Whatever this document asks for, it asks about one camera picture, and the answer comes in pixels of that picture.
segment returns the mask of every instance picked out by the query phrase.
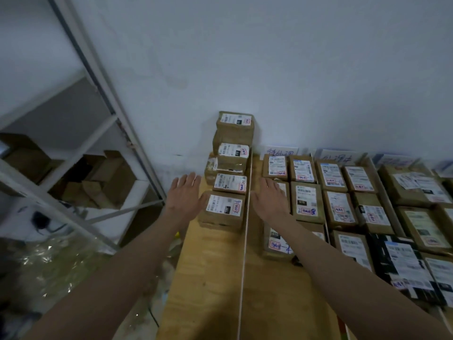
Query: forearm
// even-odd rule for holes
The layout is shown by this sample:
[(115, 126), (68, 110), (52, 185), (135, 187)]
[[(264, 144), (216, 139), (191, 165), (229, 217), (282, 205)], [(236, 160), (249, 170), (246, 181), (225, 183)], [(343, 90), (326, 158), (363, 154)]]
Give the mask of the forearm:
[(440, 322), (291, 215), (273, 218), (270, 226), (288, 242), (327, 302), (359, 339), (451, 339)]
[(33, 339), (111, 339), (162, 263), (179, 219), (160, 217), (27, 333)]

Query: wooden tabletop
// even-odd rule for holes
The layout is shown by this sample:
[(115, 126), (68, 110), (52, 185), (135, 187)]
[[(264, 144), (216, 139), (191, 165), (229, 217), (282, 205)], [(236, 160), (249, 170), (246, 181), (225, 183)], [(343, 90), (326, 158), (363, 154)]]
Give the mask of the wooden tabletop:
[[(254, 157), (252, 189), (262, 161)], [(203, 180), (201, 191), (209, 187)], [(245, 229), (192, 221), (157, 334), (158, 340), (236, 339)], [(337, 316), (303, 268), (261, 257), (262, 224), (250, 208), (241, 333), (244, 340), (340, 339)]]

